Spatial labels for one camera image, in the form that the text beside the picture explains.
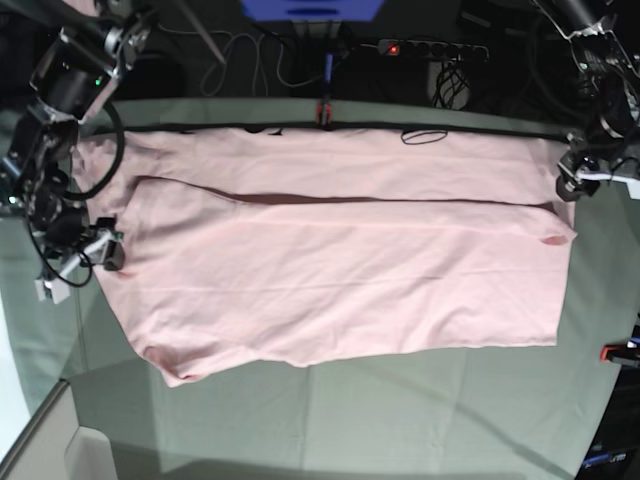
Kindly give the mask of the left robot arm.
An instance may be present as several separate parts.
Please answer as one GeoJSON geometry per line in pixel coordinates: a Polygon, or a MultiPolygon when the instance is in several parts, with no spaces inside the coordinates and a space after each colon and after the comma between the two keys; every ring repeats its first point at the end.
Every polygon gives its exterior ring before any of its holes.
{"type": "Polygon", "coordinates": [[[639,198],[639,7],[629,1],[536,1],[568,43],[592,87],[593,113],[567,136],[556,192],[566,202],[593,196],[603,182],[639,198]]]}

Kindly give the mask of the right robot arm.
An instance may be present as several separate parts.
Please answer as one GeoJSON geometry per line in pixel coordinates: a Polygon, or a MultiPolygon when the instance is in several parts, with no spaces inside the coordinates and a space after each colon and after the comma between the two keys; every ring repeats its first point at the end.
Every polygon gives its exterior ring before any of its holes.
{"type": "Polygon", "coordinates": [[[142,5],[127,16],[83,14],[64,1],[8,1],[6,7],[59,33],[37,64],[27,106],[1,158],[1,212],[22,215],[46,274],[63,278],[66,269],[124,264],[121,233],[114,218],[87,219],[85,204],[112,180],[124,158],[124,126],[111,100],[144,50],[153,8],[142,5]],[[114,159],[90,189],[73,192],[60,162],[70,157],[80,128],[98,113],[110,118],[116,135],[114,159]]]}

